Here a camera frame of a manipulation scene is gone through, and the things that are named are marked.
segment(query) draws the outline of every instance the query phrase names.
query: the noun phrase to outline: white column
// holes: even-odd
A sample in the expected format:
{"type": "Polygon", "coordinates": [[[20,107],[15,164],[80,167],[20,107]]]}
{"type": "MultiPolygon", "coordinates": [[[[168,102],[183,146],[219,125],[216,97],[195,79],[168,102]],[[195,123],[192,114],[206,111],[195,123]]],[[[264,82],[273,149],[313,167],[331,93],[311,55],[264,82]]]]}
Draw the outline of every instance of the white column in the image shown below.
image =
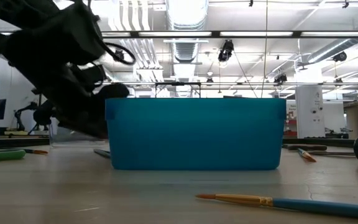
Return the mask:
{"type": "MultiPolygon", "coordinates": [[[[310,66],[307,70],[296,71],[297,82],[321,82],[321,69],[310,66]]],[[[324,106],[321,86],[303,85],[295,89],[298,138],[323,138],[324,106]]]]}
{"type": "Polygon", "coordinates": [[[347,128],[353,130],[349,132],[349,139],[356,139],[358,137],[358,107],[346,109],[346,123],[347,128]]]}

